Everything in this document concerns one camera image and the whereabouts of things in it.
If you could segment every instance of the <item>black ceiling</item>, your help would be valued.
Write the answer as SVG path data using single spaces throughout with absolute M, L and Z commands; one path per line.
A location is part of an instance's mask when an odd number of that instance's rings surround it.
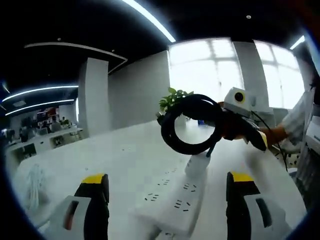
M 177 42 L 205 38 L 251 39 L 290 47 L 301 35 L 295 16 L 272 0 L 136 0 Z M 165 50 L 171 42 L 144 16 L 121 0 L 32 0 L 1 2 L 0 77 L 11 92 L 65 85 L 78 80 L 87 57 L 107 55 L 66 46 L 27 44 L 60 42 L 113 52 L 127 64 Z M 297 52 L 309 61 L 306 48 Z M 107 59 L 118 64 L 115 59 Z M 8 95 L 0 91 L 1 98 Z

